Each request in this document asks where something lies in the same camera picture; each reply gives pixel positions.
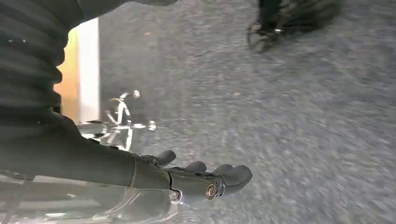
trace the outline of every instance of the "metal screw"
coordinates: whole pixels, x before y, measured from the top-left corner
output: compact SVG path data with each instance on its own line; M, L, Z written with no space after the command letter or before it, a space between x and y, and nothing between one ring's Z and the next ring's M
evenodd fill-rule
M214 184L209 184L208 188L206 189L206 198L209 200L214 199L217 194L217 188Z
M140 98L140 97L141 97L140 91L139 91L139 90L135 90L134 93L133 93L133 97L134 97L135 99Z
M157 129L157 124L155 121L151 120L148 122L148 129L150 131L155 131Z
M176 201L179 199L180 193L178 191L173 190L172 193L170 194L170 198L172 201Z

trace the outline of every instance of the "robotic hand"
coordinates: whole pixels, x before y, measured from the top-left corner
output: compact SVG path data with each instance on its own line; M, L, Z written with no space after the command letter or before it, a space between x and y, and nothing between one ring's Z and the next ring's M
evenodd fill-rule
M130 136L133 128L154 128L153 122L77 126L52 111L60 105L53 85L62 78L56 66L64 60L68 32L125 2L0 0L2 224L151 223L174 215L178 204L238 192L252 178L245 166L221 165L211 173L202 162L169 168L176 157L172 151L137 155L126 150L128 144L111 144L114 133L127 130Z
M341 0L259 0L257 19L247 28L247 44L264 52L281 39L322 28L339 12Z

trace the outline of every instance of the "transparent prosthetic arm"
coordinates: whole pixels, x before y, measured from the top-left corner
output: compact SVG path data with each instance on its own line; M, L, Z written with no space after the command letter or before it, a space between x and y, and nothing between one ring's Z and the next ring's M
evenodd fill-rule
M170 190L8 172L0 173L0 189L2 224L149 224L177 214Z

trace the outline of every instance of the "black sleeve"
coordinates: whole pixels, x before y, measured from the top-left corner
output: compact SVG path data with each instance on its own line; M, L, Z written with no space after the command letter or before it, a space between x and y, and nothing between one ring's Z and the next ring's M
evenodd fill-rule
M0 170L130 186L130 153L83 138L52 112L61 103L53 87L62 80L57 66L69 31L124 1L95 2L111 4L0 0Z

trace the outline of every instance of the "gray carpet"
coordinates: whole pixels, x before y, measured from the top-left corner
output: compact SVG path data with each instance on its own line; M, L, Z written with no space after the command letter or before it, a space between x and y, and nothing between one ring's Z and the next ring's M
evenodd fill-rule
M255 4L130 3L100 18L103 102L137 88L159 124L136 151L254 173L169 223L396 223L396 2L347 0L331 26L263 55L245 43Z

